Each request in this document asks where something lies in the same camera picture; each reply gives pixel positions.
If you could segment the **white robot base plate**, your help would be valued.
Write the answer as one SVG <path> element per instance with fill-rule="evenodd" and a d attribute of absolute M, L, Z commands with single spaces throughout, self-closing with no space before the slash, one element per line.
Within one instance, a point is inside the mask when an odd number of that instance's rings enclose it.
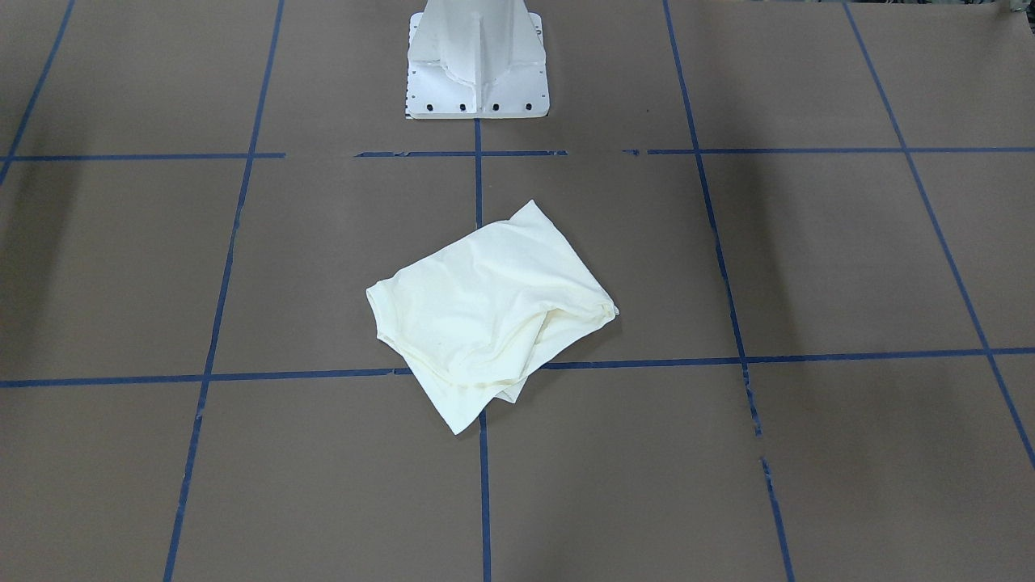
<path fill-rule="evenodd" d="M 428 1 L 408 32 L 407 118 L 548 116 L 543 20 L 524 1 Z"/>

